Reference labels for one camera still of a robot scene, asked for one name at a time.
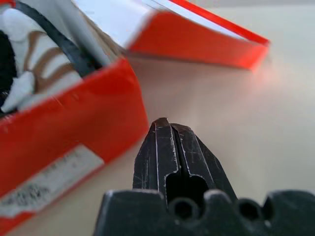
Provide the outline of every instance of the tabletop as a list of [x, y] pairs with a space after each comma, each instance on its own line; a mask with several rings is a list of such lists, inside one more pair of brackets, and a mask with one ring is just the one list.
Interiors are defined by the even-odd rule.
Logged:
[[[255, 72], [129, 58], [149, 121], [190, 126], [221, 162], [239, 198], [315, 190], [315, 4], [211, 8], [272, 42]], [[141, 142], [10, 236], [90, 236], [102, 195], [132, 187]]]

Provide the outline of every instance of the white sneaker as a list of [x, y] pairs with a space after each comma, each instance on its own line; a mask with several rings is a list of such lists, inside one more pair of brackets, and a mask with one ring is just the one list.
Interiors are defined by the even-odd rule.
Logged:
[[[11, 108], [13, 103], [18, 110], [24, 110], [37, 104], [47, 96], [60, 93], [74, 84], [82, 81], [80, 75], [58, 45], [32, 18], [16, 9], [7, 9], [1, 15], [3, 32], [8, 35], [15, 53], [18, 79], [12, 87], [10, 102], [4, 107]], [[34, 83], [21, 75], [29, 71], [34, 76]], [[33, 91], [34, 95], [25, 99], [26, 93]]]

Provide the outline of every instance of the white paper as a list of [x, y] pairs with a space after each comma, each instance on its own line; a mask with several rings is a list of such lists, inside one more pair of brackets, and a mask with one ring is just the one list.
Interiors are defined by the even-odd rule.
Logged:
[[103, 32], [127, 48], [136, 38], [153, 8], [137, 0], [73, 0]]
[[1, 197], [0, 217], [13, 218], [22, 212], [42, 210], [103, 164], [103, 159], [85, 146], [76, 147]]
[[56, 10], [63, 20], [63, 25], [69, 31], [73, 41], [89, 52], [102, 65], [109, 65], [110, 59], [94, 38], [85, 19], [70, 0], [54, 0]]

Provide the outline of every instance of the sneaker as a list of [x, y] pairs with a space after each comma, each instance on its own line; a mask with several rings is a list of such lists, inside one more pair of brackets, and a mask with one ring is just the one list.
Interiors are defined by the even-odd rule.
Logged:
[[66, 38], [57, 28], [36, 9], [28, 6], [27, 4], [17, 1], [15, 9], [21, 11], [25, 15], [36, 21], [40, 27], [42, 27], [47, 35], [61, 48], [63, 53], [72, 62], [74, 69], [79, 73], [81, 77], [85, 77], [96, 69], [102, 68], [102, 65], [95, 61], [88, 52], [82, 53], [71, 40]]
[[1, 21], [15, 53], [18, 76], [2, 110], [28, 109], [82, 81], [67, 55], [31, 17], [11, 8], [2, 13]]

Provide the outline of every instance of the table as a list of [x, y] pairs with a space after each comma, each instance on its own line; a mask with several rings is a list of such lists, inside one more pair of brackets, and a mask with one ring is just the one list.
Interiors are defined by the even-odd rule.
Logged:
[[[254, 73], [130, 58], [150, 121], [190, 126], [220, 160], [238, 197], [314, 191], [315, 5], [211, 9], [272, 41]], [[90, 236], [102, 194], [129, 189], [141, 142], [10, 236]]]

